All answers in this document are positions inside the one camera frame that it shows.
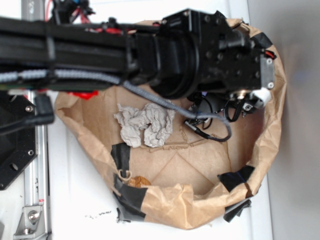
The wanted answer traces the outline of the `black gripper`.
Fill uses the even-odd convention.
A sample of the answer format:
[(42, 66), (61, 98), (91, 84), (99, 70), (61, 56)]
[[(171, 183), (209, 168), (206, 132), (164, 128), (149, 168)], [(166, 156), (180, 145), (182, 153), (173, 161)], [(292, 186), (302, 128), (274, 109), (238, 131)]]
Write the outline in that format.
[(220, 12), (189, 12), (189, 91), (212, 92), (250, 99), (275, 86), (270, 39), (262, 32), (250, 36), (242, 21), (230, 26)]

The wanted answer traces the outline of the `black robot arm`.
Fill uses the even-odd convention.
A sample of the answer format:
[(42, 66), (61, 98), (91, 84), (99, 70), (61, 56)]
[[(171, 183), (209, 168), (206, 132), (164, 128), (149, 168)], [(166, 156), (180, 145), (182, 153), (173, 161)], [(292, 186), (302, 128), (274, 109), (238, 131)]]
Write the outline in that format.
[(91, 92), (149, 85), (166, 99), (271, 89), (275, 55), (219, 12), (186, 9), (157, 25), (0, 20), (0, 88)]

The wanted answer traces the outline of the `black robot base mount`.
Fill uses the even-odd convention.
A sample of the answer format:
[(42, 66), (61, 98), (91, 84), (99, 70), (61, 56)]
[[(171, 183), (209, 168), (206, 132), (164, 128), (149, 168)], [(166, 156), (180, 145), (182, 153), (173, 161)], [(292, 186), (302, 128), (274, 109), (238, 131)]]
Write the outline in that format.
[(54, 121), (49, 96), (34, 103), (24, 95), (0, 92), (0, 189), (6, 190), (37, 156), (36, 126)]

